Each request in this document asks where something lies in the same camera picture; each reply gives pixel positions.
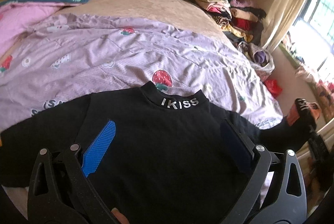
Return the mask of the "window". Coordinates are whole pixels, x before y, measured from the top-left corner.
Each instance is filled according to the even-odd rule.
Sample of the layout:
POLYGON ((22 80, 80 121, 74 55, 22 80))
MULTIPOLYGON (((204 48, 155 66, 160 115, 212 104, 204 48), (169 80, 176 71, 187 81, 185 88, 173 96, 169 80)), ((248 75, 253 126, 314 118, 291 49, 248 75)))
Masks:
POLYGON ((333 0, 306 0, 290 34, 299 61, 317 71, 333 67, 333 0))

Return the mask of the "lilac strawberry print quilt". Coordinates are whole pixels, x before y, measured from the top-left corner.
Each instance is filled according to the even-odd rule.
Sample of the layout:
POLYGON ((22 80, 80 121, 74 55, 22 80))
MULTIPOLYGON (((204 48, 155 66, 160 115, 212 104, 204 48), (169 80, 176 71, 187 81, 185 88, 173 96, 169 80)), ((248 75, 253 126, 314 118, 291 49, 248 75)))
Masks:
POLYGON ((31 28, 1 65, 1 129, 83 95, 148 81, 170 95, 202 91, 259 128, 282 120, 278 102, 224 35, 143 18, 61 14, 31 28))

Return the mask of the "red plastic bag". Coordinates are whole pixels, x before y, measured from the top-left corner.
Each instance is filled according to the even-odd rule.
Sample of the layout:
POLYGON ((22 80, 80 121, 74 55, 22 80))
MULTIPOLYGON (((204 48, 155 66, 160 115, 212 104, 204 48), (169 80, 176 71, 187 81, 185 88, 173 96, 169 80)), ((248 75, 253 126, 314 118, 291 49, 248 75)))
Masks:
POLYGON ((278 85, 276 79, 267 79, 264 85, 275 99, 282 93, 282 88, 278 85))

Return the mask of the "pink quilt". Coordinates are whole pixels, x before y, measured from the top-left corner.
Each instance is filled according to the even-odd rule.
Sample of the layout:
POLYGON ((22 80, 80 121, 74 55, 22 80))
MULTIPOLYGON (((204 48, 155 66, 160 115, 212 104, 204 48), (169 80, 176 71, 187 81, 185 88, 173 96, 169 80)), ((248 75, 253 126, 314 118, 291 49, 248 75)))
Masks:
POLYGON ((9 2, 1 6, 1 57, 29 26, 48 18, 65 6, 55 2, 9 2))

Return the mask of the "pile of folded clothes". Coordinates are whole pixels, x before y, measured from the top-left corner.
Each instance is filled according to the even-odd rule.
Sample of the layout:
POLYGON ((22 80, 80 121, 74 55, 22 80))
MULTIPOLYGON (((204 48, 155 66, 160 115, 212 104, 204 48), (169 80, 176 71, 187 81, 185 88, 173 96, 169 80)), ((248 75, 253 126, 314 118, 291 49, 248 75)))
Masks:
POLYGON ((259 46, 263 20, 267 13, 252 0, 195 0, 208 13, 223 34, 237 45, 241 42, 259 46))

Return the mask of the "clutter on windowsill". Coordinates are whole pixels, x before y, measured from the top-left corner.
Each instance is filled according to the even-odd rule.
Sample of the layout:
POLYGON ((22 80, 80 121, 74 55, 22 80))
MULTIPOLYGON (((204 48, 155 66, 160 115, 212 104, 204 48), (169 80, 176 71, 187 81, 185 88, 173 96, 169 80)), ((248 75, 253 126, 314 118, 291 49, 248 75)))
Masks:
POLYGON ((333 79, 327 81, 320 77, 317 70, 307 66, 304 60, 297 56, 294 45, 290 32, 287 32, 278 47, 292 64, 295 77, 308 84, 322 109, 325 121, 329 122, 333 119, 333 79))

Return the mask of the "black IKISS sweater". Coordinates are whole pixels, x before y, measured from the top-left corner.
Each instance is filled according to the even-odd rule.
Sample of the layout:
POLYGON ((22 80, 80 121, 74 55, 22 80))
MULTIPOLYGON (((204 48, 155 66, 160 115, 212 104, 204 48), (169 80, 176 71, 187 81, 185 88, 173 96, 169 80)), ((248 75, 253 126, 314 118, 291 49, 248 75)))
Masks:
POLYGON ((108 121, 116 134, 89 180, 109 209, 131 223, 220 223, 242 192, 220 134, 228 120, 269 151, 299 150, 308 126, 286 117, 261 130, 197 92, 166 95, 153 83, 92 93, 60 104, 1 133, 1 184, 26 187, 37 154, 79 143, 86 150, 108 121))

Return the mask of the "purple cloth bundle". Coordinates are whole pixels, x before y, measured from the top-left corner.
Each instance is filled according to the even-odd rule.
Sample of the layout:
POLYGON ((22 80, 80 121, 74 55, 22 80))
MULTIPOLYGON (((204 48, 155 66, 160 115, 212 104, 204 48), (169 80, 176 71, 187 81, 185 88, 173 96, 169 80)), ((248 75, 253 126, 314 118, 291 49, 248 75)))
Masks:
POLYGON ((243 41, 237 45, 237 50, 250 61, 251 67, 262 82, 265 82, 274 71, 273 57, 261 47, 243 41))

